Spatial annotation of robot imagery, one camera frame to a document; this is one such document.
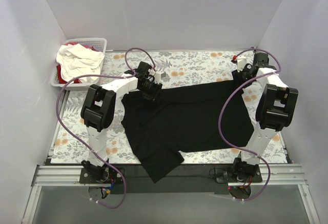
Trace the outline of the black t-shirt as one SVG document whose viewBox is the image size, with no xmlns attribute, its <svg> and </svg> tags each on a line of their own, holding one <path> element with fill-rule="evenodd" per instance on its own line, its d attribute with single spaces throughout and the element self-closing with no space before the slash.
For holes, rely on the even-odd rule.
<svg viewBox="0 0 328 224">
<path fill-rule="evenodd" d="M 153 182 L 183 162 L 181 152 L 244 147 L 254 131 L 231 80 L 163 89 L 157 103 L 131 92 L 122 104 L 128 142 Z"/>
</svg>

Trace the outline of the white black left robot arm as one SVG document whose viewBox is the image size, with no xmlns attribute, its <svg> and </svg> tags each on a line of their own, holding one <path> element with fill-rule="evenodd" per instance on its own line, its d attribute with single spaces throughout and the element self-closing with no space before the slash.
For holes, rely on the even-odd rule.
<svg viewBox="0 0 328 224">
<path fill-rule="evenodd" d="M 114 118 L 116 101 L 131 91 L 138 90 L 148 101 L 158 101 L 162 89 L 161 74 L 151 65 L 140 62 L 134 70 L 126 71 L 108 84 L 91 85 L 84 100 L 81 117 L 88 132 L 90 154 L 81 162 L 88 175 L 96 182 L 107 182 L 110 171 L 106 166 L 107 131 Z"/>
</svg>

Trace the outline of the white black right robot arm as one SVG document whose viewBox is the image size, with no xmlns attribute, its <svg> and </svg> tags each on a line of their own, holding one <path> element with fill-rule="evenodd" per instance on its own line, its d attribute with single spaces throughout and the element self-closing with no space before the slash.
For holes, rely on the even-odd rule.
<svg viewBox="0 0 328 224">
<path fill-rule="evenodd" d="M 232 72 L 234 83 L 248 87 L 254 78 L 263 88 L 255 113 L 256 126 L 245 148 L 234 159 L 232 176 L 236 181 L 250 181 L 260 174 L 258 156 L 262 155 L 273 137 L 292 121 L 298 90 L 288 87 L 278 76 L 276 67 L 269 64 L 269 55 L 255 53 L 253 62 L 234 56 L 237 69 Z"/>
</svg>

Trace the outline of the white plastic laundry basket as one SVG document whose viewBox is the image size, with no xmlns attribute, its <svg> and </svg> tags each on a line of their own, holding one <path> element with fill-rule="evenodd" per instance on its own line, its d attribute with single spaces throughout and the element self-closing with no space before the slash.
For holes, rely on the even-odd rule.
<svg viewBox="0 0 328 224">
<path fill-rule="evenodd" d="M 74 38 L 65 41 L 59 48 L 55 68 L 50 79 L 53 87 L 65 87 L 66 90 L 83 90 L 99 82 L 107 40 L 104 38 Z"/>
</svg>

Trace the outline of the aluminium frame rail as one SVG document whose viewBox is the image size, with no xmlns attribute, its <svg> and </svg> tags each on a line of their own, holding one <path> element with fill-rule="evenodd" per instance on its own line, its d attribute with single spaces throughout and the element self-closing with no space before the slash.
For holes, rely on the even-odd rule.
<svg viewBox="0 0 328 224">
<path fill-rule="evenodd" d="M 260 167 L 261 183 L 242 191 L 252 200 L 239 202 L 237 185 L 228 194 L 127 193 L 103 191 L 81 166 L 39 166 L 32 182 L 23 223 L 320 223 L 302 167 Z"/>
</svg>

